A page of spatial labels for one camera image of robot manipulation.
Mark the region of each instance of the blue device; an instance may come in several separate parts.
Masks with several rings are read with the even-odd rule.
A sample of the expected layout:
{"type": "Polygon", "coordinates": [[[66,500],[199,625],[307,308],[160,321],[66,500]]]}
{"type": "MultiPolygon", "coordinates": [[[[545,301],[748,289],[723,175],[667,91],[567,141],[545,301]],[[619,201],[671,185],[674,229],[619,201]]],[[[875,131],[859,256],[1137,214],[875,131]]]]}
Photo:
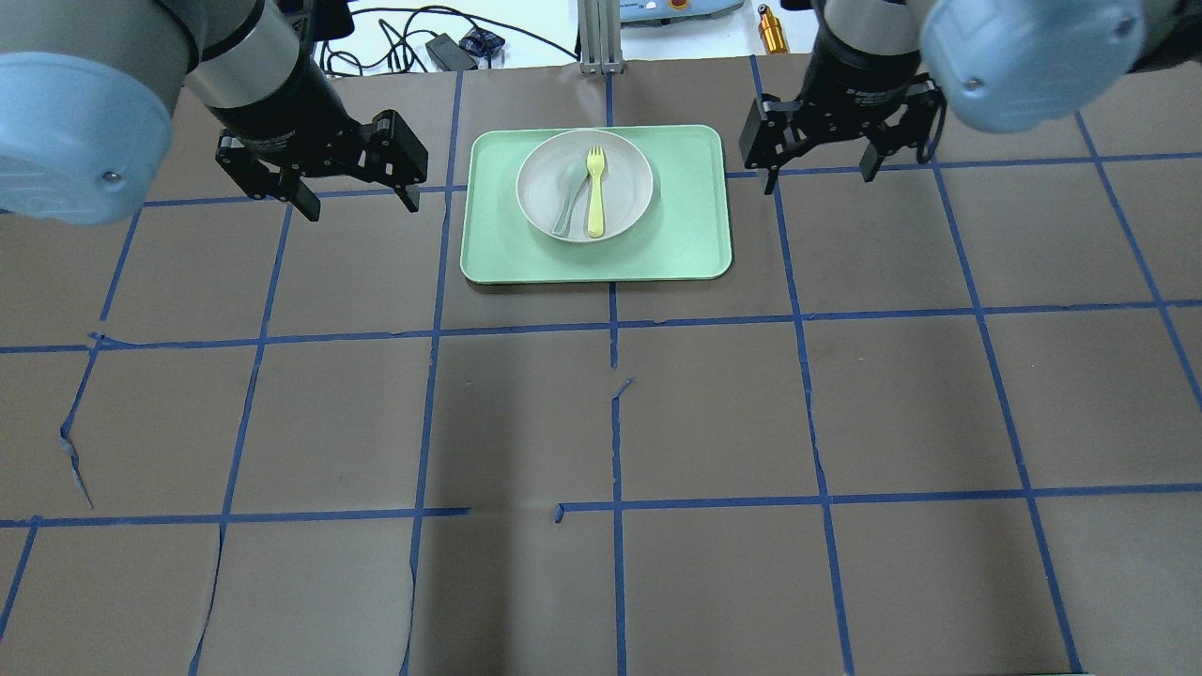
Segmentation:
{"type": "Polygon", "coordinates": [[[666,24],[727,14],[743,0],[621,0],[619,17],[624,24],[666,24]]]}

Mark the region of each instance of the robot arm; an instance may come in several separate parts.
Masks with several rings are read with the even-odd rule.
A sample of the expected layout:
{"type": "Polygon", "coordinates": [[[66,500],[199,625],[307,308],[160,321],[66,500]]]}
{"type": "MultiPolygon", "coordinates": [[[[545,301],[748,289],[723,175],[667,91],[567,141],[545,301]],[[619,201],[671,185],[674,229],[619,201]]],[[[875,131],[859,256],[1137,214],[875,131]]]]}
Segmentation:
{"type": "Polygon", "coordinates": [[[819,35],[801,93],[792,101],[758,96],[739,138],[744,166],[760,172],[766,195],[785,162],[823,143],[867,137],[867,182],[905,147],[929,161],[948,105],[975,129],[1023,131],[1081,108],[1123,73],[1202,58],[1202,0],[783,6],[815,10],[819,35]],[[929,76],[918,75],[921,61],[929,76]]]}
{"type": "Polygon", "coordinates": [[[171,144],[186,84],[226,126],[216,161],[249,197],[316,220],[320,201],[302,177],[347,174],[417,210],[421,141],[395,111],[369,124],[347,115],[310,58],[313,22],[290,25],[275,0],[5,0],[2,10],[0,208],[75,224],[127,218],[171,144]]]}

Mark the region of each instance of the gold cylinder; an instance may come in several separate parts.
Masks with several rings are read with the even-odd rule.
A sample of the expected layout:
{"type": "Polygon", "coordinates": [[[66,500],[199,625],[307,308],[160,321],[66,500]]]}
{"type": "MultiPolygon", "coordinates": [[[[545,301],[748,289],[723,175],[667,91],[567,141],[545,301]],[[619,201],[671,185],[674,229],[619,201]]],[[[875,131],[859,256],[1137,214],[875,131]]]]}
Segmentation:
{"type": "Polygon", "coordinates": [[[784,54],[789,52],[789,43],[785,42],[785,30],[780,28],[780,19],[767,5],[760,5],[760,40],[763,48],[769,54],[784,54]]]}

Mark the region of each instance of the fork handle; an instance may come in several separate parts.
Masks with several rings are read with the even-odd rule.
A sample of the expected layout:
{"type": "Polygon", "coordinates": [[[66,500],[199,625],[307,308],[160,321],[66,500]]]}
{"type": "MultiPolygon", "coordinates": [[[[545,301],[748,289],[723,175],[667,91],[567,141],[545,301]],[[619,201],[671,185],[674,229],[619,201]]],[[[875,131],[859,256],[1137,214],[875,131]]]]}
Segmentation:
{"type": "Polygon", "coordinates": [[[605,208],[601,206],[601,177],[593,176],[593,195],[589,196],[589,237],[605,235],[605,208]]]}

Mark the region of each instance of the white plate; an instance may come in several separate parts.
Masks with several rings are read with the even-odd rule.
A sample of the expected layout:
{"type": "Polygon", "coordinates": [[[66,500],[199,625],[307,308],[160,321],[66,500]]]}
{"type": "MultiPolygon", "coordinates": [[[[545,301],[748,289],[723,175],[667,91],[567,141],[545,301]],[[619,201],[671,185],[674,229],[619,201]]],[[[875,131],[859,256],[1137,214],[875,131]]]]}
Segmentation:
{"type": "Polygon", "coordinates": [[[608,131],[578,129],[552,136],[530,152],[518,171],[518,204],[526,220],[548,237],[578,244],[605,242],[630,230],[643,215],[651,203],[654,184],[651,165],[633,143],[608,131]],[[585,231],[593,190],[591,179],[588,179],[576,197],[567,235],[555,237],[551,231],[559,219],[565,194],[577,188],[567,185],[569,168],[573,164],[583,166],[594,146],[605,149],[606,159],[601,174],[605,235],[594,239],[585,231]]]}

